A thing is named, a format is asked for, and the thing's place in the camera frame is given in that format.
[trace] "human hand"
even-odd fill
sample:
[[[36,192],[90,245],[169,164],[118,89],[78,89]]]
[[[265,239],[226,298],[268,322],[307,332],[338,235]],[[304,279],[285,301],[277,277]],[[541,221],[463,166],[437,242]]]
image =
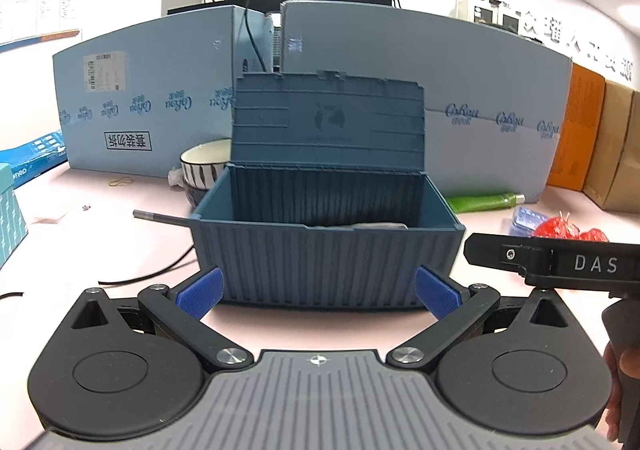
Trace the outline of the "human hand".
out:
[[[609,441],[615,441],[618,439],[620,430],[620,406],[622,403],[622,386],[620,385],[618,373],[622,371],[631,378],[640,379],[640,348],[627,349],[620,356],[620,364],[618,364],[616,356],[613,354],[611,343],[609,343],[604,350],[604,360],[611,370],[613,381],[611,396],[609,403],[607,403],[608,412],[605,416],[605,422],[609,425],[607,438]]]

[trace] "brown cardboard box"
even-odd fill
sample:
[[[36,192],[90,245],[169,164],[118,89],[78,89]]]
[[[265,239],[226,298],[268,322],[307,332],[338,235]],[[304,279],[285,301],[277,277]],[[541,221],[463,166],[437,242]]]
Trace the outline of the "brown cardboard box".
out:
[[[640,93],[607,82],[584,193],[603,210],[640,213]]]
[[[598,133],[604,89],[602,75],[574,64],[560,139],[547,185],[582,190]]]

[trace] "red plastic wrapper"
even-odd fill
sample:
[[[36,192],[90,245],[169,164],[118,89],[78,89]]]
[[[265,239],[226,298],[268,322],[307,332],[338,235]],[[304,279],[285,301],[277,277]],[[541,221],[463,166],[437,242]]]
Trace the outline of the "red plastic wrapper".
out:
[[[534,237],[550,237],[552,239],[609,242],[609,238],[598,228],[592,228],[588,232],[580,233],[580,228],[573,223],[569,223],[569,214],[566,217],[562,217],[562,212],[560,212],[559,216],[552,217],[542,223],[534,230],[532,235]]]

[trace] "striped bowl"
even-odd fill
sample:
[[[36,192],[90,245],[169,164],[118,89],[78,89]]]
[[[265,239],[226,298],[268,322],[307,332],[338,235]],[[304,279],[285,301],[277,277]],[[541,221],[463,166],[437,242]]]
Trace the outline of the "striped bowl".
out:
[[[180,156],[182,174],[187,185],[208,190],[231,157],[231,140],[217,140],[196,145]]]

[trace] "blue gripper pad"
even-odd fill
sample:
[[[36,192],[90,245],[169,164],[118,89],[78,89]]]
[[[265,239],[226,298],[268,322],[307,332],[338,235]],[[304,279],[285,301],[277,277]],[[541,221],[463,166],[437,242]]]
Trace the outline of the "blue gripper pad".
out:
[[[424,267],[418,268],[415,272],[415,294],[438,320],[445,318],[463,302],[459,290],[449,286],[443,279]]]
[[[220,268],[200,277],[175,297],[175,305],[200,320],[222,299],[224,278]]]

